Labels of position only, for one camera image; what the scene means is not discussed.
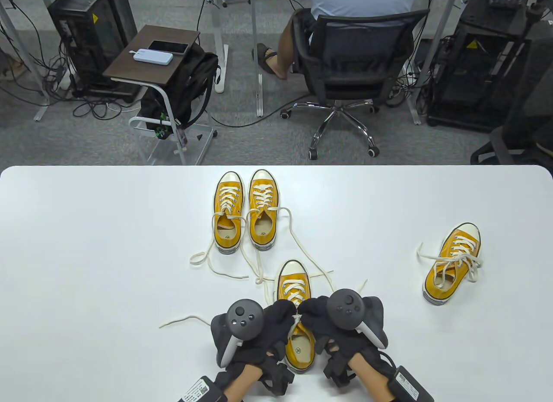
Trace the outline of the person's right hand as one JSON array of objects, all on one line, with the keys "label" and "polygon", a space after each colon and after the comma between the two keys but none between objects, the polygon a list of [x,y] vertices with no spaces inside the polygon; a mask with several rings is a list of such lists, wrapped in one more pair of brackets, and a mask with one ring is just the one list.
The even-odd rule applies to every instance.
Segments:
[{"label": "person's right hand", "polygon": [[298,307],[302,325],[314,335],[315,352],[321,354],[322,351],[326,351],[330,356],[323,370],[325,376],[338,388],[349,385],[356,373],[348,363],[356,354],[360,354],[370,367],[387,380],[393,378],[396,366],[389,357],[383,359],[383,352],[372,340],[376,338],[385,348],[387,347],[381,300],[378,297],[362,298],[368,311],[368,328],[371,331],[367,336],[356,329],[346,330],[338,327],[327,309],[328,299],[326,296],[310,298]]}]

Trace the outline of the person's left hand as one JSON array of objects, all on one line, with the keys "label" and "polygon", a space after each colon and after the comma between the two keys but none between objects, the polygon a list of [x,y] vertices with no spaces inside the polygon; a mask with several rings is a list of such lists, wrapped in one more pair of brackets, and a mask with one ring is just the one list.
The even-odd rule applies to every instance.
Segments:
[{"label": "person's left hand", "polygon": [[286,300],[263,308],[255,300],[243,298],[213,317],[210,330],[216,363],[222,369],[215,386],[227,390],[249,365],[261,370],[260,382],[269,392],[283,396],[294,380],[283,359],[295,315],[296,307]]}]

